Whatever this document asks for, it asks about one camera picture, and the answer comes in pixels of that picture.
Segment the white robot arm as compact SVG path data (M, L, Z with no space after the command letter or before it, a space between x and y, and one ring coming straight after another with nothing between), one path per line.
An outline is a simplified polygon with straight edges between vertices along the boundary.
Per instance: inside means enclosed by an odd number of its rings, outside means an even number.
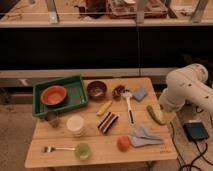
M213 89L206 85L207 79L207 69L198 63L169 72L160 106L167 112L179 111L190 101L213 117Z

